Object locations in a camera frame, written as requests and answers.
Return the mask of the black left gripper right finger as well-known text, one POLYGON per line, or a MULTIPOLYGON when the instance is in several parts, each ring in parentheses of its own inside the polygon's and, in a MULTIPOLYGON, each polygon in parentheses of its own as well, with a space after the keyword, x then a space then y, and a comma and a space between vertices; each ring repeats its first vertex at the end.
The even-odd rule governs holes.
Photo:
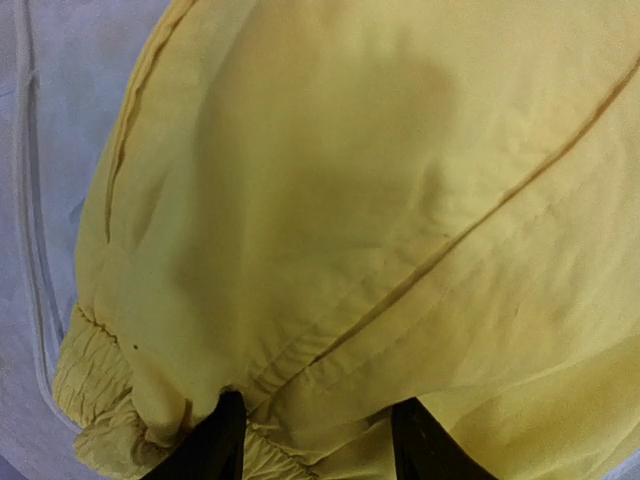
POLYGON ((495 480, 417 398, 392 406, 391 425, 398 480, 495 480))

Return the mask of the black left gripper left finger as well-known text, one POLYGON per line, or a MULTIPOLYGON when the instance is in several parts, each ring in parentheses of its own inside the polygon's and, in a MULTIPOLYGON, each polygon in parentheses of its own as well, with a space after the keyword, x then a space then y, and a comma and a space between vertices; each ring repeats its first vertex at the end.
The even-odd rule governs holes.
POLYGON ((215 410, 144 480, 240 480, 246 423, 241 393, 224 392, 215 410))

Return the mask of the yellow shorts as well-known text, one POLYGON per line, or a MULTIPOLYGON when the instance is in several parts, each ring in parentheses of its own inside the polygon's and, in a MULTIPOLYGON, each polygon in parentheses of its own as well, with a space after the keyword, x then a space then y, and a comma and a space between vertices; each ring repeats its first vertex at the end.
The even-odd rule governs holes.
POLYGON ((391 479, 418 398, 501 479, 639 447, 635 1, 175 1, 84 203, 54 378, 139 479, 236 390, 248 479, 391 479))

